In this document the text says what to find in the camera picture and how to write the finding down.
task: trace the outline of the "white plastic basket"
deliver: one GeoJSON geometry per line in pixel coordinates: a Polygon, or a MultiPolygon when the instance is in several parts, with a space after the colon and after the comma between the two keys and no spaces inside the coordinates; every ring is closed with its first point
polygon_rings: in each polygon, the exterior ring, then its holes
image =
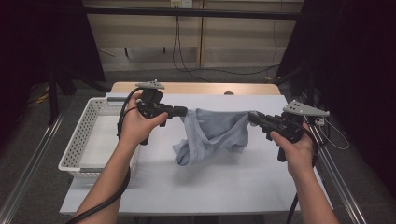
{"type": "MultiPolygon", "coordinates": [[[[120,110],[120,105],[110,105],[107,98],[91,98],[59,162],[59,169],[74,177],[99,176],[119,141],[120,110]]],[[[136,169],[138,151],[139,147],[131,159],[131,177],[136,169]]]]}

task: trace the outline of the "power cord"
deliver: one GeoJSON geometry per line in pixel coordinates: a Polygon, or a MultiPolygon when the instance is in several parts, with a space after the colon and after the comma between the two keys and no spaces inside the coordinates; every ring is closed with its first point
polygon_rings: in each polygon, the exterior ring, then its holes
{"type": "Polygon", "coordinates": [[[216,68],[188,69],[186,67],[186,64],[184,64],[183,54],[181,52],[180,24],[179,24],[178,16],[176,16],[176,21],[175,21],[175,42],[174,42],[174,47],[173,47],[173,52],[172,52],[172,60],[173,60],[174,67],[176,68],[177,71],[179,71],[179,72],[187,72],[190,76],[198,78],[198,79],[201,79],[201,80],[206,81],[206,82],[211,82],[211,81],[208,80],[208,79],[202,78],[202,77],[195,76],[192,72],[195,72],[195,71],[215,71],[215,72],[228,73],[228,74],[237,75],[237,76],[250,76],[250,75],[257,75],[259,73],[266,72],[266,71],[268,71],[271,68],[279,66],[279,64],[273,64],[271,66],[266,67],[265,69],[262,69],[262,70],[259,70],[259,71],[256,71],[256,72],[250,72],[250,73],[235,73],[235,72],[230,72],[230,71],[216,69],[216,68]],[[176,62],[175,62],[175,49],[176,49],[177,42],[178,42],[178,52],[179,52],[179,55],[180,55],[181,62],[183,64],[183,69],[178,68],[176,66],[176,62]]]}
{"type": "MultiPolygon", "coordinates": [[[[121,131],[122,131],[122,123],[123,123],[123,119],[125,117],[125,115],[131,111],[131,109],[135,109],[131,108],[129,110],[125,111],[126,106],[128,105],[131,97],[137,92],[142,90],[142,88],[136,88],[133,91],[131,91],[131,93],[129,93],[129,95],[126,97],[123,105],[122,105],[122,109],[120,111],[120,117],[119,117],[119,123],[117,123],[117,136],[120,138],[121,135],[121,131]]],[[[81,213],[80,215],[73,217],[72,219],[70,219],[69,221],[66,222],[66,224],[74,224],[74,223],[78,223],[81,220],[83,220],[86,217],[89,217],[97,212],[99,212],[100,210],[108,207],[109,205],[111,205],[112,203],[114,203],[121,195],[122,193],[128,188],[129,182],[131,180],[131,167],[128,168],[128,172],[125,176],[124,181],[122,182],[122,185],[120,187],[120,189],[113,195],[111,196],[109,199],[107,199],[106,201],[104,201],[103,203],[100,203],[98,205],[96,205],[95,207],[81,213]]]]}
{"type": "MultiPolygon", "coordinates": [[[[300,126],[300,128],[302,128],[304,130],[304,132],[308,135],[308,137],[314,143],[314,151],[313,151],[313,158],[312,158],[312,168],[314,168],[316,163],[317,163],[317,161],[318,161],[319,144],[317,143],[317,140],[315,139],[315,136],[311,132],[309,132],[303,126],[301,126],[301,125],[299,125],[299,126],[300,126]]],[[[296,193],[295,196],[294,196],[293,202],[291,203],[291,207],[290,207],[290,210],[289,210],[289,213],[288,213],[288,219],[286,221],[287,224],[291,223],[291,219],[292,219],[294,211],[296,209],[297,202],[298,202],[298,195],[296,193]]]]}
{"type": "Polygon", "coordinates": [[[347,150],[347,149],[349,149],[349,141],[348,141],[347,138],[341,133],[341,131],[339,131],[337,128],[335,128],[335,126],[332,125],[332,124],[330,123],[330,120],[329,120],[329,119],[325,119],[324,117],[322,117],[322,119],[324,120],[325,123],[327,123],[328,131],[327,131],[327,133],[325,133],[325,132],[323,131],[322,126],[320,126],[320,125],[319,125],[319,128],[318,128],[318,129],[320,130],[320,132],[323,134],[324,138],[326,139],[326,140],[325,140],[325,143],[329,142],[329,143],[332,144],[334,147],[336,147],[336,148],[338,148],[338,149],[340,149],[340,150],[347,150]],[[341,135],[341,137],[344,138],[344,140],[346,141],[346,147],[337,146],[334,142],[332,142],[332,141],[330,140],[330,127],[332,127],[334,130],[336,130],[336,131],[341,135]]]}

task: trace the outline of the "person's left hand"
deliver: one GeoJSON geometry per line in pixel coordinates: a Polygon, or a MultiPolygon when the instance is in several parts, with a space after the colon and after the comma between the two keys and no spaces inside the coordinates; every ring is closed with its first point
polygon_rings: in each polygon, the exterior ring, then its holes
{"type": "Polygon", "coordinates": [[[143,117],[139,113],[136,105],[136,99],[139,99],[140,97],[141,93],[135,93],[131,97],[127,110],[133,107],[136,107],[136,109],[129,111],[125,115],[122,123],[119,143],[127,144],[127,146],[135,146],[143,142],[156,126],[162,124],[168,118],[167,113],[162,113],[152,119],[146,119],[143,117]]]}

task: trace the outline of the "finger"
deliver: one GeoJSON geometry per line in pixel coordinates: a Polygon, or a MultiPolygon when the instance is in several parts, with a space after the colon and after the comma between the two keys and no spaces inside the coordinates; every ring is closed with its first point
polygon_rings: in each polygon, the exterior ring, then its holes
{"type": "Polygon", "coordinates": [[[131,99],[128,102],[128,108],[132,108],[132,107],[136,106],[136,100],[140,99],[141,96],[142,96],[142,93],[140,93],[140,92],[132,95],[131,99]]]}
{"type": "Polygon", "coordinates": [[[273,140],[276,142],[276,144],[282,147],[285,151],[289,151],[290,148],[294,147],[294,145],[291,142],[289,142],[288,139],[284,138],[279,133],[271,132],[270,135],[273,138],[273,140]]]}
{"type": "Polygon", "coordinates": [[[158,125],[164,123],[166,120],[168,119],[168,113],[164,112],[161,113],[159,116],[150,119],[150,123],[152,125],[152,127],[157,127],[158,125]]]}

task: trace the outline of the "metal bar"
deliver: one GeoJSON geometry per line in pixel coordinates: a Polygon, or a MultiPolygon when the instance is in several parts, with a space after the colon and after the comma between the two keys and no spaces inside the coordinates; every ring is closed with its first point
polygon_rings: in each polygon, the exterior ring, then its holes
{"type": "Polygon", "coordinates": [[[218,9],[168,8],[168,7],[102,7],[102,6],[60,6],[31,5],[29,9],[45,10],[57,13],[86,13],[107,15],[148,15],[148,16],[181,16],[181,17],[215,17],[241,19],[271,19],[271,20],[323,20],[329,16],[324,14],[304,14],[300,12],[272,11],[237,11],[218,9]]]}
{"type": "MultiPolygon", "coordinates": [[[[318,129],[311,126],[309,128],[311,129],[312,133],[316,133],[314,136],[317,138],[317,142],[322,142],[323,139],[321,139],[318,129]]],[[[319,156],[322,159],[324,166],[326,167],[326,170],[328,171],[329,176],[332,179],[332,182],[334,183],[334,186],[337,189],[337,192],[343,201],[353,223],[366,224],[367,221],[365,220],[358,203],[356,202],[355,198],[347,187],[346,182],[338,171],[337,166],[332,160],[332,156],[330,155],[326,146],[319,147],[319,156]]]]}
{"type": "Polygon", "coordinates": [[[12,218],[14,218],[15,213],[17,212],[17,209],[21,204],[23,196],[29,189],[30,183],[32,182],[33,177],[35,176],[35,172],[37,171],[40,162],[43,160],[53,137],[57,133],[58,128],[62,123],[62,120],[64,118],[64,112],[69,107],[70,102],[71,101],[69,99],[64,109],[61,111],[61,113],[53,122],[53,124],[49,125],[43,138],[38,144],[35,153],[33,154],[32,158],[29,160],[26,168],[21,174],[21,177],[18,180],[14,190],[12,190],[12,192],[8,195],[6,202],[4,203],[3,207],[0,210],[1,224],[11,223],[12,218]]]}

